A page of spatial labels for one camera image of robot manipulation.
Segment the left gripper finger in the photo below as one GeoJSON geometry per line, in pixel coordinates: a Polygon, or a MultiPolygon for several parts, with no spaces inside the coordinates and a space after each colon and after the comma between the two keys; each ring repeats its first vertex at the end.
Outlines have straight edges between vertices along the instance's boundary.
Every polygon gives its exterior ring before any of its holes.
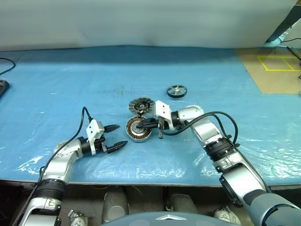
{"type": "Polygon", "coordinates": [[[114,130],[118,129],[120,126],[119,125],[116,125],[116,124],[113,124],[113,125],[107,125],[104,127],[104,132],[105,133],[110,133],[110,132],[113,132],[114,130]]]}
{"type": "Polygon", "coordinates": [[[113,146],[110,146],[107,148],[107,153],[113,153],[113,152],[121,149],[122,147],[124,147],[127,143],[128,143],[128,141],[117,142],[113,146]]]}

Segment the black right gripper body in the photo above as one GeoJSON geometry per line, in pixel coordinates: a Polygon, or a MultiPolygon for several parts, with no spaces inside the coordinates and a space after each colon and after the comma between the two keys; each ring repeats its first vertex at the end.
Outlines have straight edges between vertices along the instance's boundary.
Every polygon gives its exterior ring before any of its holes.
{"type": "Polygon", "coordinates": [[[158,138],[163,139],[163,131],[169,129],[168,121],[163,117],[158,117],[158,138]]]}

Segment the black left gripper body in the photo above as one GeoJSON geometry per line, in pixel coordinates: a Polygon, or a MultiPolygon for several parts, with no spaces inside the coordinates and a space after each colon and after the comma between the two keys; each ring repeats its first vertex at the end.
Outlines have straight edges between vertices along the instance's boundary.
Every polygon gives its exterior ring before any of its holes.
{"type": "Polygon", "coordinates": [[[109,153],[109,147],[105,143],[105,136],[102,135],[100,138],[95,140],[95,152],[96,153],[109,153]]]}

